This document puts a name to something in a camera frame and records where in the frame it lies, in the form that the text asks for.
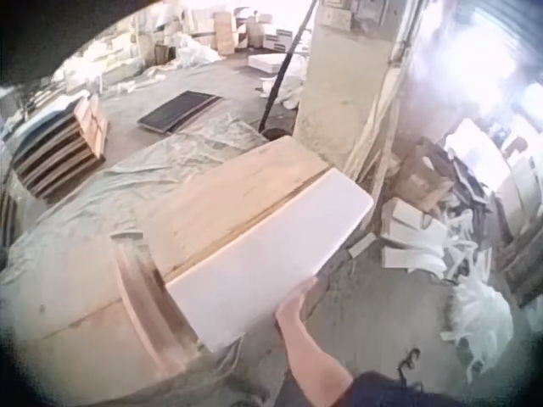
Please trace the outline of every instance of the wooden plank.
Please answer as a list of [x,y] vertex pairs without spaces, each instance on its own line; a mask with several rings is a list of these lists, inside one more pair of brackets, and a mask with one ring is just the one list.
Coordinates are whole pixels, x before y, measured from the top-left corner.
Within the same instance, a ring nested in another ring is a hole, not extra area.
[[265,219],[328,168],[292,137],[283,137],[140,209],[138,225],[168,282]]
[[367,193],[331,169],[166,289],[207,349],[219,351],[314,276],[371,207]]
[[364,168],[372,146],[378,136],[381,122],[389,110],[392,100],[400,88],[400,84],[407,72],[405,67],[390,68],[383,78],[383,85],[378,97],[374,100],[370,114],[361,135],[356,139],[355,146],[350,152],[343,172],[353,180],[360,180],[360,173]]
[[87,159],[82,160],[76,167],[68,169],[67,172],[63,174],[59,179],[54,181],[54,183],[46,186],[42,191],[38,191],[37,197],[47,198],[51,193],[62,187],[66,182],[71,181],[84,171],[90,169],[93,165],[96,165],[97,162],[98,161],[96,160],[96,158],[90,155]]
[[24,178],[21,178],[20,181],[23,183],[23,185],[30,185],[36,178],[39,178],[41,175],[50,171],[51,167],[56,165],[64,157],[75,152],[77,149],[84,147],[85,145],[85,141],[80,138],[80,140],[64,146],[59,151],[57,151],[57,153],[47,158],[47,160],[45,160],[43,163],[40,163],[40,166],[33,170],[30,174],[28,174]]
[[90,102],[87,98],[81,98],[77,105],[74,107],[74,116],[81,122],[87,115],[88,110],[91,108]]
[[99,157],[99,154],[96,151],[96,137],[98,132],[98,123],[97,121],[92,118],[90,126],[88,126],[87,131],[82,134],[82,137],[85,139],[85,142],[89,146],[89,149],[92,151],[94,155]]
[[28,168],[36,163],[39,160],[43,159],[43,156],[50,153],[52,149],[56,148],[61,142],[64,142],[67,138],[72,137],[76,132],[78,132],[78,125],[74,123],[70,127],[64,129],[58,135],[53,137],[51,140],[45,142],[41,147],[39,147],[28,159],[20,163],[15,171],[18,174],[24,174]]
[[87,109],[85,115],[79,120],[79,126],[82,133],[85,133],[85,131],[88,130],[88,126],[91,125],[93,117],[94,116],[92,115],[92,111],[90,109]]
[[184,372],[187,363],[198,356],[196,337],[189,332],[193,340],[188,338],[192,345],[188,349],[177,340],[171,324],[181,330],[182,318],[176,318],[178,311],[168,300],[163,283],[155,278],[153,265],[140,260],[133,243],[113,241],[112,249],[120,295],[143,346],[165,377]]
[[79,163],[86,162],[89,157],[92,157],[93,154],[90,151],[81,151],[76,154],[74,157],[67,160],[56,170],[51,171],[45,178],[40,180],[37,185],[31,187],[31,190],[34,192],[41,192],[41,190],[47,187],[49,184],[56,182],[57,178],[63,176],[67,171],[70,171],[69,175],[74,175],[76,173],[77,165]]
[[[389,168],[390,157],[392,156],[392,143],[398,129],[398,119],[400,118],[400,102],[398,99],[392,102],[389,111],[389,121],[387,124],[386,133],[384,135],[383,149],[381,150],[381,159],[375,171],[372,183],[372,199],[377,202],[383,189],[384,176]],[[375,208],[369,211],[364,221],[361,223],[361,229],[366,229],[372,221]]]
[[96,142],[94,143],[94,151],[99,159],[104,159],[106,133],[101,129],[96,132]]
[[48,142],[50,139],[54,139],[56,131],[60,127],[64,127],[62,131],[67,127],[72,125],[78,125],[77,121],[74,120],[73,114],[67,114],[66,116],[61,117],[56,120],[54,125],[51,125],[44,131],[41,131],[39,135],[32,138],[31,142],[26,143],[24,147],[20,148],[20,151],[14,156],[14,167],[17,168],[22,162],[25,161],[25,156],[38,145]]

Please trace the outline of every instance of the wall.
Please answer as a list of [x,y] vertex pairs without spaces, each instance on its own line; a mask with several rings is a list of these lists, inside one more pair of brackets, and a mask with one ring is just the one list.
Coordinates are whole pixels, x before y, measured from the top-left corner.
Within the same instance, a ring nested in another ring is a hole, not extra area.
[[[397,29],[403,15],[389,6],[388,29]],[[294,138],[325,160],[344,168],[362,133],[395,44],[354,32],[315,25],[304,94]]]

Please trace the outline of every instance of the stacked wooden boards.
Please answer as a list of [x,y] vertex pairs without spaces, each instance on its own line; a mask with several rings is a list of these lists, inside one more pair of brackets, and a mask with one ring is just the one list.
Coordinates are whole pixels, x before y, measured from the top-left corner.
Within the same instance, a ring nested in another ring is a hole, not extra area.
[[48,198],[104,159],[108,121],[98,96],[81,97],[22,135],[14,171],[36,198]]
[[315,275],[371,198],[291,137],[213,169],[141,214],[167,291],[208,350]]

